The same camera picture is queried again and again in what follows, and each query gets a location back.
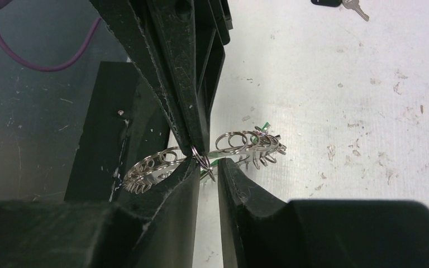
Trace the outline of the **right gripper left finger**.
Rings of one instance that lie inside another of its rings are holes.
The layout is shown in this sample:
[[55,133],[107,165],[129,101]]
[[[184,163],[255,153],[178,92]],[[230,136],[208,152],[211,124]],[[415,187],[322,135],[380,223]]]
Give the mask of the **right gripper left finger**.
[[128,204],[0,202],[0,267],[191,267],[199,165]]

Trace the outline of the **metal disc with keyrings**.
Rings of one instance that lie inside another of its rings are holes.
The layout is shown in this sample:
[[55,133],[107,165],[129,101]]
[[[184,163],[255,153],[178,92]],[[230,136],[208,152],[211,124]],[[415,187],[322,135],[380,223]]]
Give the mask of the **metal disc with keyrings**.
[[[198,154],[196,149],[192,150],[191,157],[197,160],[200,164],[199,170],[201,180],[208,178],[213,180],[217,175],[217,172],[215,174],[212,172],[208,154],[209,153],[202,156]],[[117,189],[121,188],[133,194],[146,193],[156,184],[161,183],[163,180],[168,178],[186,158],[187,157],[182,154],[179,147],[169,147],[165,150],[149,155],[129,168],[120,184],[117,186]],[[233,156],[230,156],[230,158],[233,159],[233,161],[238,159],[238,157]]]

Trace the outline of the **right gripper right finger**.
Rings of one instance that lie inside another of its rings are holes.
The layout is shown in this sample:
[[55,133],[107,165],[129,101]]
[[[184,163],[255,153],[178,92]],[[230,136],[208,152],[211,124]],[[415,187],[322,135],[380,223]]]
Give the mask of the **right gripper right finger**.
[[429,209],[410,200],[284,202],[218,164],[225,267],[429,267]]

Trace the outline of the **key with green tag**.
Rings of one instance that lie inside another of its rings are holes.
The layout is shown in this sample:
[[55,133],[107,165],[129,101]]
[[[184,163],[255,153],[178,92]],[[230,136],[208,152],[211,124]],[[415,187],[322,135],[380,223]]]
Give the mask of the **key with green tag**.
[[275,154],[285,154],[286,147],[280,143],[280,136],[269,133],[270,124],[267,122],[262,127],[256,126],[254,130],[241,130],[226,132],[219,136],[215,142],[215,150],[208,154],[212,172],[217,172],[218,161],[224,157],[238,157],[235,164],[250,165],[256,169],[275,164]]

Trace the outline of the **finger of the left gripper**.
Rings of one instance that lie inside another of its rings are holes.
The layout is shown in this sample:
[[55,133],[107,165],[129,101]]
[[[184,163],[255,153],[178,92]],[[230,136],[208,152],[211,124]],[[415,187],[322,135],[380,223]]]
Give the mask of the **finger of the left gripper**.
[[182,153],[192,149],[168,63],[149,8],[149,1],[94,0],[92,6],[122,45],[139,74],[148,83]]
[[227,1],[148,1],[165,86],[161,102],[185,154],[209,152],[210,118],[231,38]]

